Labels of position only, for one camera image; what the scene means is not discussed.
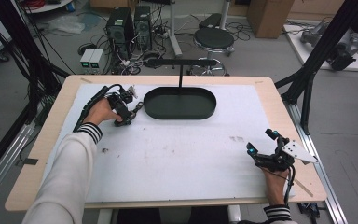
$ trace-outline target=person's right hand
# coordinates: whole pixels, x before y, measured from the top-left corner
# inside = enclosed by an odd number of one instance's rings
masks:
[[[271,172],[266,168],[261,168],[261,170],[266,178],[269,205],[284,204],[283,189],[289,170],[276,172]]]
[[[121,122],[123,119],[110,108],[109,102],[106,98],[98,101],[84,118],[83,123],[91,122],[99,125],[104,120],[115,119]]]

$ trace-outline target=floor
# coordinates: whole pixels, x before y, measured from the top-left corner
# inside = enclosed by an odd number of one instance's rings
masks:
[[[88,4],[78,6],[76,12],[69,14],[64,9],[43,13],[35,16],[41,27],[46,27],[46,22],[64,15],[78,15],[82,20],[87,20],[88,26],[80,35],[68,35],[64,32],[51,31],[46,33],[49,43],[58,51],[65,62],[75,74],[82,74],[77,49],[80,45],[96,41],[102,35],[105,21],[92,14],[80,14],[88,12]],[[229,17],[227,22],[240,22],[247,25],[246,18]],[[194,33],[198,22],[194,17],[182,16],[176,20],[176,33]],[[229,57],[221,54],[216,58],[222,61],[232,76],[262,76],[271,77],[274,81],[281,80],[300,67],[300,60],[290,45],[285,35],[277,39],[255,38],[247,28],[240,37],[250,39],[248,41],[237,40],[234,44],[235,52]],[[204,57],[205,52],[192,43],[191,35],[178,35],[179,45],[183,51],[183,58],[197,59]],[[169,41],[165,41],[167,52],[164,58],[172,58],[173,52]],[[69,70],[48,47],[48,55],[53,63],[65,71]],[[163,66],[159,69],[142,67],[141,75],[173,75],[177,76],[179,69],[171,66]],[[285,92],[287,87],[279,89]],[[27,104],[27,82],[17,70],[13,60],[0,62],[0,140],[14,122],[15,118]],[[358,223],[358,72],[334,72],[320,70],[314,80],[312,102],[310,108],[310,135],[316,146],[324,169],[338,197],[338,201],[344,211],[348,223]],[[13,166],[3,182],[0,184],[0,223],[20,223],[24,213],[11,213],[5,210],[4,204],[7,195],[16,181],[21,168]],[[241,215],[253,221],[265,220],[262,211],[264,204],[241,205]],[[310,220],[299,213],[297,205],[291,204],[294,220],[298,223],[311,223]],[[186,222],[188,208],[164,209],[163,216],[167,223]],[[96,223],[97,210],[86,210],[83,222]],[[321,210],[318,223],[333,223],[327,211]]]

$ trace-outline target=computer tower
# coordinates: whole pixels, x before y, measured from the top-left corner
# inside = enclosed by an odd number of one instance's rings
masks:
[[[113,40],[115,48],[119,49],[120,57],[123,57],[122,59],[130,59],[131,41],[135,38],[131,9],[129,7],[113,8],[109,21],[106,24],[106,32],[108,38]]]
[[[135,26],[136,44],[138,49],[152,48],[152,29],[150,19],[150,6],[138,6],[133,17]]]

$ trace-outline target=white sleeve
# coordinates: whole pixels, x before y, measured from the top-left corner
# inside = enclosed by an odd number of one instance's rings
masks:
[[[271,224],[297,224],[292,221],[290,208],[283,204],[272,205],[264,208],[268,223]]]
[[[59,145],[50,173],[22,223],[82,223],[101,130],[84,124]]]

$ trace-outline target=stool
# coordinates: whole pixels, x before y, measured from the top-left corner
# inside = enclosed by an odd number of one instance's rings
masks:
[[[224,30],[217,28],[202,28],[194,34],[194,44],[200,49],[208,51],[206,58],[200,58],[200,60],[215,60],[216,66],[190,66],[187,70],[188,75],[211,75],[214,76],[216,71],[221,71],[222,76],[227,76],[225,66],[218,60],[213,58],[213,53],[230,53],[232,45],[234,44],[234,37]],[[194,68],[202,69],[199,74],[195,73]]]

